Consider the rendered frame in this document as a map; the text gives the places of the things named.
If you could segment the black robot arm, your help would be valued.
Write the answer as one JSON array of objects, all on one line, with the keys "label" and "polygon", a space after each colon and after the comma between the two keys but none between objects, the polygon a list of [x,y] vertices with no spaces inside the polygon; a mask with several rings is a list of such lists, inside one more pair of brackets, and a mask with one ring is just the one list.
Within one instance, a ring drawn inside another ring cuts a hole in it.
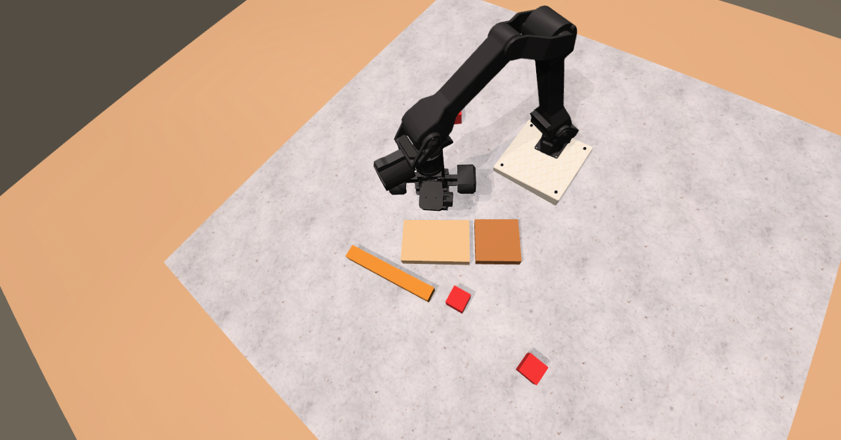
[{"label": "black robot arm", "polygon": [[[488,38],[437,93],[403,114],[394,137],[399,150],[375,160],[373,166],[386,191],[415,177],[417,169],[436,173],[443,166],[443,148],[453,144],[449,134],[457,115],[509,61],[518,58],[535,60],[537,67],[539,106],[530,114],[543,137],[534,148],[558,159],[579,132],[564,107],[564,60],[576,46],[576,34],[576,25],[546,5],[493,25]],[[453,207],[445,177],[419,179],[419,191],[423,210]]]}]

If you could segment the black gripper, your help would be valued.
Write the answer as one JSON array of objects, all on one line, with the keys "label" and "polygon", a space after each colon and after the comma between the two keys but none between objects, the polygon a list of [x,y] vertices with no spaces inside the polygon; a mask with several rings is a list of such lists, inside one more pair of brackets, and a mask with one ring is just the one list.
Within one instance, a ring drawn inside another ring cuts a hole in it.
[{"label": "black gripper", "polygon": [[424,179],[425,177],[427,178],[427,180],[434,180],[438,179],[438,177],[445,177],[445,180],[447,180],[447,187],[449,188],[449,186],[457,186],[457,192],[459,194],[474,194],[476,192],[476,167],[474,167],[474,164],[457,165],[457,174],[450,175],[449,169],[444,169],[443,163],[443,166],[439,168],[439,170],[436,173],[421,173],[417,169],[415,177],[403,182],[401,185],[390,189],[390,194],[407,194],[406,183],[414,183],[415,189],[417,190],[417,195],[419,195],[419,179]]}]

